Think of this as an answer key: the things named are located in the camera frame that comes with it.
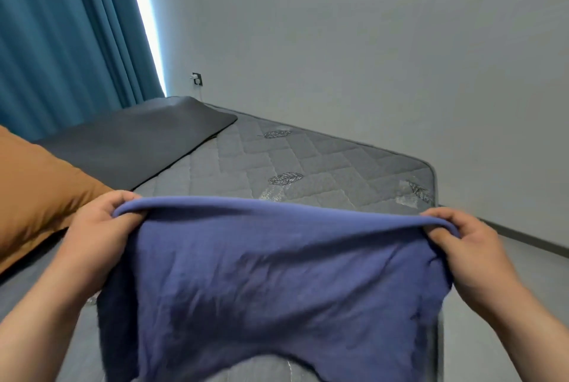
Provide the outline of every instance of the bed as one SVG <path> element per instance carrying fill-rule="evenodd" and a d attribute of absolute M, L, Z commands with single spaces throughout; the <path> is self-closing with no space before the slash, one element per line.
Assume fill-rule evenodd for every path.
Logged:
<path fill-rule="evenodd" d="M 437 202 L 432 167 L 421 160 L 244 113 L 169 168 L 138 186 L 144 197 L 217 195 L 259 198 L 372 213 L 417 214 Z M 57 244 L 42 246 L 0 284 L 0 317 L 45 269 Z M 425 380 L 437 379 L 437 328 Z M 96 307 L 84 308 L 59 381 L 101 382 Z M 210 382 L 313 382 L 317 377 L 282 357 L 255 357 Z"/>

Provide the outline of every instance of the white wall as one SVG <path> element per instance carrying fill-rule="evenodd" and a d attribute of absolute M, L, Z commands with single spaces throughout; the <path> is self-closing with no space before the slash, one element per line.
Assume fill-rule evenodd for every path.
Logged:
<path fill-rule="evenodd" d="M 168 93 L 435 166 L 442 204 L 569 245 L 569 0 L 153 0 Z"/>

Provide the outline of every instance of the wall outlet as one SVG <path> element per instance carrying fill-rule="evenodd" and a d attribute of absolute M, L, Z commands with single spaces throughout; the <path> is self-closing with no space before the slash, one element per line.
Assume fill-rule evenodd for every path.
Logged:
<path fill-rule="evenodd" d="M 202 79 L 202 74 L 198 74 L 197 72 L 194 72 L 192 74 L 194 78 L 194 84 L 197 86 L 202 86 L 204 85 L 204 80 Z"/>

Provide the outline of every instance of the teal curtain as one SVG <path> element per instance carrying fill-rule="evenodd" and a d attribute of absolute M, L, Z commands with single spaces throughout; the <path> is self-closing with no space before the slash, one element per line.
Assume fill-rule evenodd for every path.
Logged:
<path fill-rule="evenodd" d="M 0 0 L 0 124 L 28 140 L 164 96 L 136 0 Z"/>

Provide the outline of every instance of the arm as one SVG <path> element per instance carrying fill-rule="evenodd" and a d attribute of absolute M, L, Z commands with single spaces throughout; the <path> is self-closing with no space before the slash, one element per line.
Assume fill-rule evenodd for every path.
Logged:
<path fill-rule="evenodd" d="M 461 239 L 444 228 L 427 231 L 448 257 L 456 289 L 494 329 L 524 382 L 562 382 L 569 375 L 569 330 L 524 287 L 498 234 L 451 208 L 423 215 L 454 223 Z"/>
<path fill-rule="evenodd" d="M 101 289 L 144 214 L 111 217 L 131 192 L 109 192 L 75 215 L 52 263 L 0 323 L 0 375 L 7 382 L 55 381 L 81 308 Z"/>

